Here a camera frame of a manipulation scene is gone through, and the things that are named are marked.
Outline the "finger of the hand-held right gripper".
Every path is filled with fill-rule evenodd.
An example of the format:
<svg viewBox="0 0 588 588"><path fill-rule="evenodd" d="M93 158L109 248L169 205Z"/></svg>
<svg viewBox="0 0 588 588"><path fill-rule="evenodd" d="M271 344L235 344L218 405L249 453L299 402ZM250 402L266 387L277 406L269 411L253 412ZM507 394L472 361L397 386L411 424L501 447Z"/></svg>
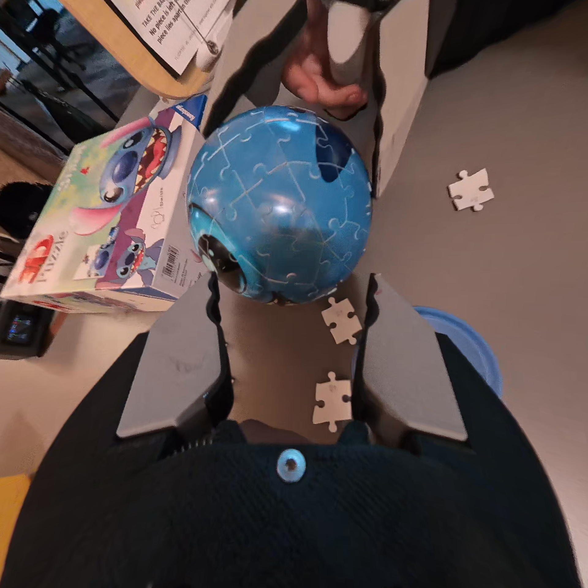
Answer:
<svg viewBox="0 0 588 588"><path fill-rule="evenodd" d="M273 105L282 69L307 21L305 1L243 1L212 72L201 133L208 137L240 107Z"/></svg>
<svg viewBox="0 0 588 588"><path fill-rule="evenodd" d="M372 89L376 104L371 182L381 198L399 163L428 83L429 1L400 1L378 21Z"/></svg>

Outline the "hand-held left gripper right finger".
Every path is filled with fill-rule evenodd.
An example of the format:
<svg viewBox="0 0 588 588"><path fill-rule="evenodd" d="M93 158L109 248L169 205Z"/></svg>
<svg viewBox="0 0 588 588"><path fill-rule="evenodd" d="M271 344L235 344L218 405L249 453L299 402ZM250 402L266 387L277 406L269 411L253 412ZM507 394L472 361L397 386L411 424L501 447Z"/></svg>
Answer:
<svg viewBox="0 0 588 588"><path fill-rule="evenodd" d="M367 284L351 402L378 443L411 433L467 440L435 331L381 274Z"/></svg>

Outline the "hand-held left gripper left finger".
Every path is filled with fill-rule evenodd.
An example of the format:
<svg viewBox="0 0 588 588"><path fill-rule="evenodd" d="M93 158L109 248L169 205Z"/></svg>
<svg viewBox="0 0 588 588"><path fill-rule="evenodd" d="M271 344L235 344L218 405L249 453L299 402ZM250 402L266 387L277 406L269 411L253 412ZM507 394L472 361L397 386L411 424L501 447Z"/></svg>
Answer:
<svg viewBox="0 0 588 588"><path fill-rule="evenodd" d="M152 325L116 431L204 437L229 415L232 374L217 274L191 286Z"/></svg>

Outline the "blue plastic ball stand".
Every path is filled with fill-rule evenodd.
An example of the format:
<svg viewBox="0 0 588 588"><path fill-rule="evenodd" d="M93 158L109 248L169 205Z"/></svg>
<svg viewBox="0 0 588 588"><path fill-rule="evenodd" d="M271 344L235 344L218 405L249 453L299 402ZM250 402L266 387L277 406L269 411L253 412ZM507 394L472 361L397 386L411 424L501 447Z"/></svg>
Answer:
<svg viewBox="0 0 588 588"><path fill-rule="evenodd" d="M485 339L466 321L455 315L426 306L414 306L414 310L436 333L446 335L455 344L496 396L502 399L502 372L493 350Z"/></svg>

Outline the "blue puzzle ball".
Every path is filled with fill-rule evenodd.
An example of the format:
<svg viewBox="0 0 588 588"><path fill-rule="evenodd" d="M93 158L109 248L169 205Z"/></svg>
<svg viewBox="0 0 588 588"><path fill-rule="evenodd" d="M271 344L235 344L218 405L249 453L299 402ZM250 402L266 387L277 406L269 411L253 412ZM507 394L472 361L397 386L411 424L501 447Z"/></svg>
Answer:
<svg viewBox="0 0 588 588"><path fill-rule="evenodd" d="M364 162L311 110L239 114L205 140L187 181L196 254L219 282L261 303L333 294L365 252L373 211Z"/></svg>

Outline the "white puzzle piece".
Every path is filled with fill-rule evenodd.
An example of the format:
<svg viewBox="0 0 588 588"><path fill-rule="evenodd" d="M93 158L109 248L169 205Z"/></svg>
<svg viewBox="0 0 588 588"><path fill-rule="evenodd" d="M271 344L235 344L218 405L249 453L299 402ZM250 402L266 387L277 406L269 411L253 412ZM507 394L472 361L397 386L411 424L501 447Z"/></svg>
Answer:
<svg viewBox="0 0 588 588"><path fill-rule="evenodd" d="M312 423L326 423L329 432L335 434L339 422L352 420L352 388L350 380L337 379L334 371L329 371L327 377L327 381L315 386Z"/></svg>
<svg viewBox="0 0 588 588"><path fill-rule="evenodd" d="M458 181L447 186L449 197L457 211L471 209L479 212L484 204L495 198L489 187L489 176L486 168L470 175L466 170L458 173Z"/></svg>
<svg viewBox="0 0 588 588"><path fill-rule="evenodd" d="M362 325L351 301L348 298L336 301L330 296L328 304L329 308L322 311L321 316L335 344L348 342L352 346L356 345L356 334L362 330Z"/></svg>

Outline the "colourful cartoon puzzle box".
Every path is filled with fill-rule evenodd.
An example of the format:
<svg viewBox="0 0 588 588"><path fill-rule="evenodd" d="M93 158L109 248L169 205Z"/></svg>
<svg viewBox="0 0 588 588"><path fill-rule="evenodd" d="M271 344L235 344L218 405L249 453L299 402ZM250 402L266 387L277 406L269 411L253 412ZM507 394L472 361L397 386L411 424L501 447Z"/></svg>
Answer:
<svg viewBox="0 0 588 588"><path fill-rule="evenodd" d="M65 313L169 309L206 273L187 227L206 101L78 143L1 298Z"/></svg>

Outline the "person's right hand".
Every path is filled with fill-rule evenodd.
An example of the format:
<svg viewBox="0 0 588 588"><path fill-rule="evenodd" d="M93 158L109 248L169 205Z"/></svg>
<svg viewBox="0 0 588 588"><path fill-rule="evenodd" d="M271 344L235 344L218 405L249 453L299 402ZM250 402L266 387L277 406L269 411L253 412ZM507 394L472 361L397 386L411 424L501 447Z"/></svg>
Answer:
<svg viewBox="0 0 588 588"><path fill-rule="evenodd" d="M285 88L309 105L345 121L368 103L358 84L338 84L330 70L327 45L328 11L320 1L307 1L307 21L282 71Z"/></svg>

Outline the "wooden document stand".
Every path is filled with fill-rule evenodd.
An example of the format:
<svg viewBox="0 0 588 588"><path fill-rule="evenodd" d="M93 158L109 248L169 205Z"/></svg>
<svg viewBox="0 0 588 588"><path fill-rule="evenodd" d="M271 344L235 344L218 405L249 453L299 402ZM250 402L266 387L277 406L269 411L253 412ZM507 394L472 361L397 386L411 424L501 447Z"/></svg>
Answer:
<svg viewBox="0 0 588 588"><path fill-rule="evenodd" d="M217 62L208 72L189 66L181 77L173 78L106 2L62 1L61 3L146 89L163 98L184 99L196 94L202 88Z"/></svg>

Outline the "black device with screen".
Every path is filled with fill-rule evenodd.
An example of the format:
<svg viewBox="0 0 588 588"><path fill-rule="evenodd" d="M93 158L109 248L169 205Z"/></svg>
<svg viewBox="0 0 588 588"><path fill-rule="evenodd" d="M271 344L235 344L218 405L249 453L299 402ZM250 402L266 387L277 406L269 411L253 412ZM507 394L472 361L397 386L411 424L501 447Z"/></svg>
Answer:
<svg viewBox="0 0 588 588"><path fill-rule="evenodd" d="M1 359L42 357L52 340L52 309L1 300Z"/></svg>

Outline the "yellow plastic bin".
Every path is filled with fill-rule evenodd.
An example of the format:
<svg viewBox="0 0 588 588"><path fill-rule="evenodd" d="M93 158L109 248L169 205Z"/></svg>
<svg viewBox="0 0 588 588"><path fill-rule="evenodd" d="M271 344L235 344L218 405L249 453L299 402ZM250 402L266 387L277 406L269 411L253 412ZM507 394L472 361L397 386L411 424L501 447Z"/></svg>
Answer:
<svg viewBox="0 0 588 588"><path fill-rule="evenodd" d="M31 478L27 474L1 478L1 571L30 484Z"/></svg>

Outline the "black cloth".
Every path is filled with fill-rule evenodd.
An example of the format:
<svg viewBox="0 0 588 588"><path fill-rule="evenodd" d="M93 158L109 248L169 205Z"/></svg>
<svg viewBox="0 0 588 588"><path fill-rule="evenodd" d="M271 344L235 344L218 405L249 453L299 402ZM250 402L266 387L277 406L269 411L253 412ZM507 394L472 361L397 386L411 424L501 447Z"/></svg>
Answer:
<svg viewBox="0 0 588 588"><path fill-rule="evenodd" d="M52 185L38 182L11 182L4 185L1 188L1 227L15 239L27 239L52 188Z"/></svg>

